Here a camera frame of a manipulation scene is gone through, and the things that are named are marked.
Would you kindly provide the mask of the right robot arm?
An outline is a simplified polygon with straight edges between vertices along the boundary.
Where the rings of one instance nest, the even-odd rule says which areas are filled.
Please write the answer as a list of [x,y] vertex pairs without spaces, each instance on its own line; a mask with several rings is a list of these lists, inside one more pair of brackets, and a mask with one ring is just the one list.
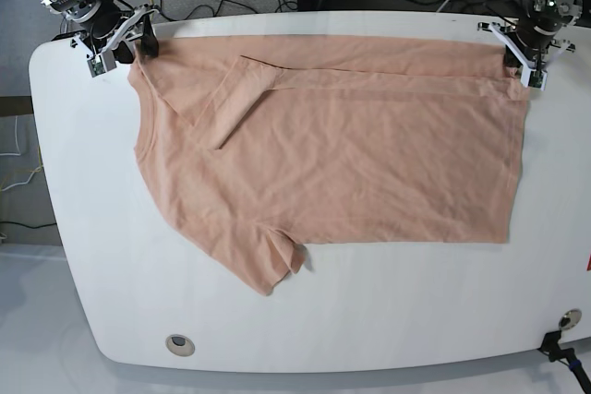
[[41,0],[51,12],[76,24],[79,30],[65,33],[72,46],[85,47],[90,73],[97,77],[117,64],[134,61],[130,44],[148,57],[159,54],[159,43],[151,24],[156,5],[132,6],[124,0]]

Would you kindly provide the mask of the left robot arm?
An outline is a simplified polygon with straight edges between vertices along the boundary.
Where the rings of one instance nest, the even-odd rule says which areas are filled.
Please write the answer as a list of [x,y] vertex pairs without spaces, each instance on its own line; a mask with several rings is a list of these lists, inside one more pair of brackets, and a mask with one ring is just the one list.
[[579,20],[590,20],[590,0],[498,1],[510,5],[515,18],[498,15],[500,22],[480,22],[477,28],[504,45],[504,64],[519,71],[525,87],[544,89],[549,66],[576,51],[575,44],[558,33]]

